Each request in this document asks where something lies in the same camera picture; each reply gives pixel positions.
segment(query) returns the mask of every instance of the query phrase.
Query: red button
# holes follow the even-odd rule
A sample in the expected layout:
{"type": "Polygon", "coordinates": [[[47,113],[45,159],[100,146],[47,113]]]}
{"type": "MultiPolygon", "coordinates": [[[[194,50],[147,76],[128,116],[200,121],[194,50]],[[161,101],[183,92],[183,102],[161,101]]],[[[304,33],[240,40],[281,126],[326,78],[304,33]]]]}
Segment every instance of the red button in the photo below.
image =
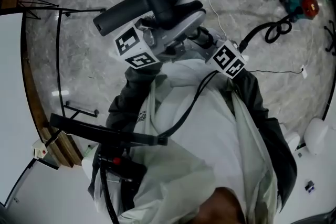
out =
{"type": "Polygon", "coordinates": [[[120,163],[121,163],[121,158],[117,158],[117,157],[115,157],[115,158],[113,159],[113,163],[114,163],[115,165],[120,165],[120,163]]]}

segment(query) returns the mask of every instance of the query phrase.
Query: marble floor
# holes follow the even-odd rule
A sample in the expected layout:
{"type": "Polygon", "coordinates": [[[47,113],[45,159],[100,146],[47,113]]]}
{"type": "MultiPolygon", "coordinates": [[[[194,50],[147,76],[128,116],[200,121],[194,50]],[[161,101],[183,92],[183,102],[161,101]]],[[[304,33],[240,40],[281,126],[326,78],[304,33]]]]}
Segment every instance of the marble floor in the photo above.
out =
{"type": "MultiPolygon", "coordinates": [[[[68,8],[111,7],[122,0],[46,0],[68,8]]],[[[201,0],[207,10],[206,27],[220,31],[217,17],[207,0],[201,0]]],[[[270,115],[278,118],[287,129],[304,133],[309,121],[322,117],[328,99],[335,57],[325,52],[331,42],[323,26],[334,19],[332,5],[318,0],[320,13],[313,20],[301,20],[293,25],[293,31],[281,36],[276,43],[264,42],[259,33],[244,52],[249,55],[248,70],[300,71],[307,66],[308,77],[290,73],[260,73],[260,89],[270,115]]],[[[221,24],[229,39],[238,43],[257,25],[279,20],[285,11],[278,0],[211,0],[218,12],[221,24]]],[[[30,64],[41,102],[49,117],[51,112],[61,114],[55,68],[55,39],[57,13],[40,11],[42,20],[27,21],[27,41],[30,48],[30,64]]],[[[104,125],[108,108],[119,94],[125,78],[126,65],[114,58],[112,40],[117,30],[101,37],[92,19],[95,13],[73,14],[62,18],[60,34],[60,72],[63,90],[69,90],[73,105],[100,114],[94,119],[78,116],[79,120],[104,125]]]]}

